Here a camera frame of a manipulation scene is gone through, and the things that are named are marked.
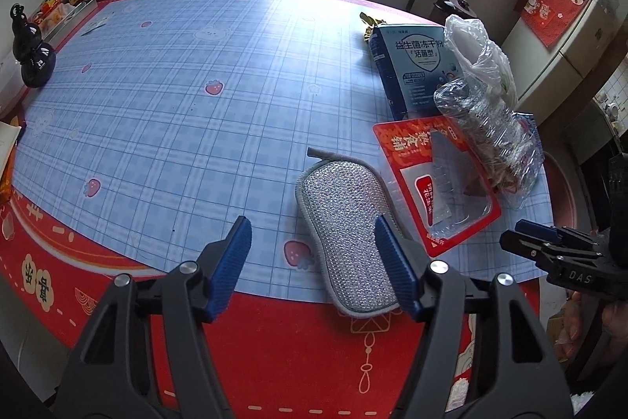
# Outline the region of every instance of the plastic bag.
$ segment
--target plastic bag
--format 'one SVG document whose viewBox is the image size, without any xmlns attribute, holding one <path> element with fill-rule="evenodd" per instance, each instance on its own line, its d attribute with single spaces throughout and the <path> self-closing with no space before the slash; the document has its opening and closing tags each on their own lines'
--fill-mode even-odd
<svg viewBox="0 0 628 419">
<path fill-rule="evenodd" d="M 481 20 L 464 20 L 450 15 L 445 22 L 445 46 L 451 50 L 463 72 L 488 85 L 488 94 L 502 98 L 514 109 L 517 91 L 510 61 L 486 32 Z"/>
<path fill-rule="evenodd" d="M 59 4 L 42 21 L 39 26 L 42 29 L 42 36 L 45 38 L 72 10 L 71 4 Z"/>
<path fill-rule="evenodd" d="M 536 182 L 544 157 L 535 139 L 504 101 L 468 76 L 434 93 L 438 109 L 463 133 L 491 185 L 509 207 L 518 209 Z"/>
</svg>

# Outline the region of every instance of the blue box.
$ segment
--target blue box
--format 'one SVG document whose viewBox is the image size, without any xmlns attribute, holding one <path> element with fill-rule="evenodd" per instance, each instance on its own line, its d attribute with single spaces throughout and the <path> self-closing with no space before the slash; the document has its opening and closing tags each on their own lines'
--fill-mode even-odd
<svg viewBox="0 0 628 419">
<path fill-rule="evenodd" d="M 434 91 L 458 77 L 462 70 L 445 48 L 442 26 L 387 24 L 369 39 L 379 76 L 395 121 L 439 116 Z"/>
</svg>

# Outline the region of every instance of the metal screw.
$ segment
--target metal screw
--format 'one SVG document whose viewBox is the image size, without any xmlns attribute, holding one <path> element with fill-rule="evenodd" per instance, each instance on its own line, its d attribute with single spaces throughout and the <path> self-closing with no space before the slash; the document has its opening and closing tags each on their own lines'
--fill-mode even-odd
<svg viewBox="0 0 628 419">
<path fill-rule="evenodd" d="M 429 269 L 436 274 L 444 274 L 449 270 L 449 265 L 437 259 L 429 264 Z"/>
<path fill-rule="evenodd" d="M 124 287 L 131 282 L 131 276 L 128 274 L 120 274 L 115 276 L 114 284 L 117 287 Z"/>
<path fill-rule="evenodd" d="M 199 269 L 199 266 L 193 261 L 184 261 L 179 266 L 181 274 L 193 274 Z"/>
<path fill-rule="evenodd" d="M 510 286 L 514 283 L 514 279 L 510 274 L 500 274 L 497 276 L 497 282 L 502 286 Z"/>
</svg>

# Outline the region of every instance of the white plastic bag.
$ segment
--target white plastic bag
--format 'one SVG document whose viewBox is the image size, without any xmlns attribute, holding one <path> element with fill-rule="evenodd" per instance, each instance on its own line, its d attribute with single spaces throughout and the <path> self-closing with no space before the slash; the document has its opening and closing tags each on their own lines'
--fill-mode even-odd
<svg viewBox="0 0 628 419">
<path fill-rule="evenodd" d="M 489 38 L 481 20 L 464 20 L 458 15 L 449 15 L 445 22 L 445 46 L 455 54 L 466 75 L 480 79 L 488 85 L 489 95 L 501 97 L 514 109 L 517 91 L 510 61 Z"/>
</svg>

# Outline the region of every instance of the blue gripper pad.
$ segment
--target blue gripper pad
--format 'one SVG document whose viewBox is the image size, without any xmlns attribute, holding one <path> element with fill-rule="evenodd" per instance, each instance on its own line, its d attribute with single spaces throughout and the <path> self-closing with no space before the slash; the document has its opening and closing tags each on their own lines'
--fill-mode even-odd
<svg viewBox="0 0 628 419">
<path fill-rule="evenodd" d="M 417 321 L 422 310 L 418 302 L 419 279 L 410 268 L 397 238 L 383 216 L 379 216 L 375 221 L 375 245 L 391 281 L 392 289 L 397 296 L 399 306 L 414 321 Z"/>
<path fill-rule="evenodd" d="M 251 238 L 249 219 L 239 216 L 227 237 L 207 245 L 199 256 L 198 263 L 206 279 L 205 311 L 210 322 L 229 304 L 249 254 Z"/>
<path fill-rule="evenodd" d="M 560 245 L 562 243 L 556 228 L 544 226 L 543 224 L 538 224 L 525 218 L 522 218 L 515 224 L 514 230 L 517 233 L 538 238 L 539 240 L 544 240 L 545 242 L 553 243 L 554 245 Z"/>
</svg>

